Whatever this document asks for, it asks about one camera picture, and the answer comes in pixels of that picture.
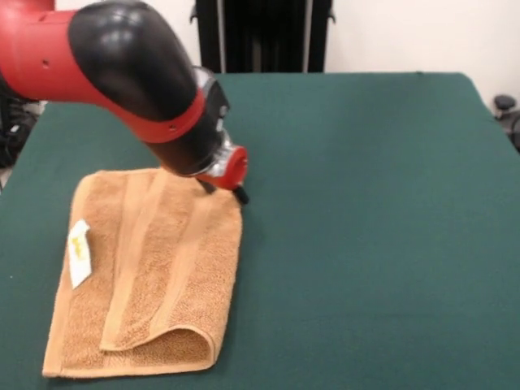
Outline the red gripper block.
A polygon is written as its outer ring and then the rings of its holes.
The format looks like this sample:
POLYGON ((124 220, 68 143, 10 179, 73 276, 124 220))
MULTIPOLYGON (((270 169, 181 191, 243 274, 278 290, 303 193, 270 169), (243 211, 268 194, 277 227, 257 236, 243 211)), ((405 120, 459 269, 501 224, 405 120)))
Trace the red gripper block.
POLYGON ((233 190, 233 195, 240 204, 248 204, 249 195, 241 186, 247 170, 246 148, 236 145, 225 146, 217 151, 214 162, 201 174, 201 179, 197 182, 208 194, 214 193, 216 188, 233 190))

